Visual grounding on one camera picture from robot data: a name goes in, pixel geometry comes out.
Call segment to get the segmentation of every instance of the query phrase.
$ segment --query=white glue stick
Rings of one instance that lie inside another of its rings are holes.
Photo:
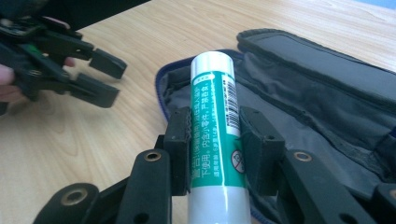
[[[233,60],[209,51],[191,64],[190,224],[251,223]]]

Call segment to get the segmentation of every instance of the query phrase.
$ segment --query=black fabric case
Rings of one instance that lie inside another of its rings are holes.
[[[396,74],[272,29],[237,36],[238,104],[261,111],[287,149],[317,155],[342,184],[369,197],[396,179]],[[165,117],[190,105],[193,57],[156,78]]]

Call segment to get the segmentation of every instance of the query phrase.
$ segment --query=wooden table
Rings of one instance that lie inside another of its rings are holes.
[[[121,81],[86,62],[69,69],[121,90],[112,108],[46,92],[0,118],[0,223],[32,223],[59,189],[88,182],[105,189],[130,174],[166,122],[154,78],[164,65],[212,49],[236,49],[239,32],[282,29],[396,71],[396,11],[341,0],[153,0],[81,32],[125,60]],[[174,198],[174,223],[186,223]]]

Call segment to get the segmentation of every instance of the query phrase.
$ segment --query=black clamp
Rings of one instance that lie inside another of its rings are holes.
[[[68,91],[93,105],[104,108],[113,105],[119,90],[83,74],[72,80],[63,70],[64,60],[67,57],[91,60],[90,67],[117,79],[127,67],[124,61],[94,49],[92,44],[81,40],[80,33],[52,19],[1,21],[0,64],[14,70],[13,84],[21,88],[28,99],[36,101],[41,90],[58,94]],[[0,103],[0,115],[6,111],[7,103]]]
[[[250,197],[275,223],[396,223],[396,184],[381,184],[371,198],[348,190],[318,157],[286,150],[285,140],[257,110],[240,109]],[[131,175],[102,192],[68,186],[41,210],[41,223],[172,223],[172,196],[190,190],[191,110],[172,113],[154,149],[141,152]],[[257,201],[277,196],[275,212]]]

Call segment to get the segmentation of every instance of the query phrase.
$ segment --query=round hole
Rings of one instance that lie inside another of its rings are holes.
[[[347,224],[357,224],[358,223],[358,221],[353,216],[351,216],[349,214],[341,214],[340,218],[344,223],[347,223]]]
[[[299,161],[312,161],[312,157],[305,152],[294,152],[294,158]]]
[[[145,156],[146,161],[157,161],[161,158],[161,154],[158,152],[149,152]]]
[[[65,206],[71,206],[84,201],[88,196],[88,191],[84,188],[71,189],[64,194],[61,199],[61,204]]]
[[[149,215],[146,213],[138,214],[134,217],[134,223],[136,224],[143,224],[149,221]]]

